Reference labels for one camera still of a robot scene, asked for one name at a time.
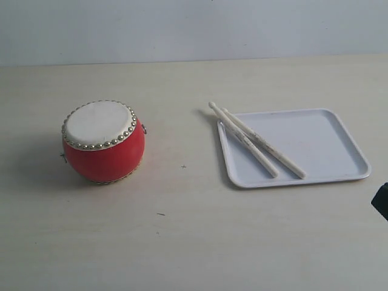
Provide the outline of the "white wooden drumstick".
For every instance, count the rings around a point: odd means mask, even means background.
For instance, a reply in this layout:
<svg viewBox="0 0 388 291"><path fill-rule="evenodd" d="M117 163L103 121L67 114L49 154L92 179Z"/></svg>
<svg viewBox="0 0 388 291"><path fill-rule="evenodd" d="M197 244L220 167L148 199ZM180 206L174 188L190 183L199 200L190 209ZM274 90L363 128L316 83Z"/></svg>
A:
<svg viewBox="0 0 388 291"><path fill-rule="evenodd" d="M246 137L243 131L235 125L232 120L212 101L209 102L209 107L215 112L216 116L222 121L224 127L229 129L238 141L255 157L255 159L271 174L273 178L279 175L279 171L266 158L266 156Z"/></svg>
<svg viewBox="0 0 388 291"><path fill-rule="evenodd" d="M249 138L259 144L264 150L269 152L274 156L279 162L285 165L289 170L296 174L299 178L305 179L306 172L298 167L293 161L291 161L285 154L281 153L270 145L263 137L261 137L257 132L243 123L239 118L230 113L226 108L221 109L231 120L232 122L239 127Z"/></svg>

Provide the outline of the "white plastic tray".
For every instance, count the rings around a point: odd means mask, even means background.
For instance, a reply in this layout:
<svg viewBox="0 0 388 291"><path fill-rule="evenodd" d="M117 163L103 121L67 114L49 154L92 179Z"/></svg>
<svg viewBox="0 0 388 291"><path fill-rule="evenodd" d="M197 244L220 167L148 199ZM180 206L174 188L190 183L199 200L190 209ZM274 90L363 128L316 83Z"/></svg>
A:
<svg viewBox="0 0 388 291"><path fill-rule="evenodd" d="M229 179L244 189L319 184L364 179L371 166L338 115L328 109L239 113L237 117L307 176L299 178L271 154L278 169L274 178L254 156L218 122L218 134Z"/></svg>

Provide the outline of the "small red drum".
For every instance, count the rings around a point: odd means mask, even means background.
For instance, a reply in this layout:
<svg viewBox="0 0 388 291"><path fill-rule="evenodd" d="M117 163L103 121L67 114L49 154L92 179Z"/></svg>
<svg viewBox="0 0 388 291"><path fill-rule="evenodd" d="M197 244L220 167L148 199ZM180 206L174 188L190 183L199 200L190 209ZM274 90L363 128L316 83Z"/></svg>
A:
<svg viewBox="0 0 388 291"><path fill-rule="evenodd" d="M114 100L88 102L62 124L64 158L89 181L112 183L139 166L146 133L133 107Z"/></svg>

